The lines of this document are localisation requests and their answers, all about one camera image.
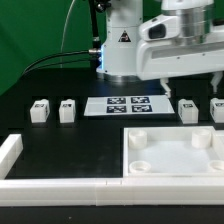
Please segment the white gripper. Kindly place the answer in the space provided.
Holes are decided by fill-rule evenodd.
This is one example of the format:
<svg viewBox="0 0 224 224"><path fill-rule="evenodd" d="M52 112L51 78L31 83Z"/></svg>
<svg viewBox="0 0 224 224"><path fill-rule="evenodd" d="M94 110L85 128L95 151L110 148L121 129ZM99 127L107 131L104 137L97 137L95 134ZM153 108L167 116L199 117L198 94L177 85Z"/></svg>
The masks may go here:
<svg viewBox="0 0 224 224"><path fill-rule="evenodd" d="M213 73L213 93L224 71L224 41L191 46L159 45L140 41L137 47L136 73L141 80L160 79L168 98L171 89L167 78Z"/></svg>

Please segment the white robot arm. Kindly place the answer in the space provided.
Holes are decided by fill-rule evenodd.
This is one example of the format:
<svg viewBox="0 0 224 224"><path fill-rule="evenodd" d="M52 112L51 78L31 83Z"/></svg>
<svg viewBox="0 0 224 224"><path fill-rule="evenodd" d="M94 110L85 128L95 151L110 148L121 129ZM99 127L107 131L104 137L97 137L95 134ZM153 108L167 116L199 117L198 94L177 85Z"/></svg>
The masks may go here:
<svg viewBox="0 0 224 224"><path fill-rule="evenodd" d="M161 14L143 20L143 0L96 0L106 13L100 77L111 82L158 80L167 94L172 77L224 75L224 21L213 19L214 0L162 0Z"/></svg>

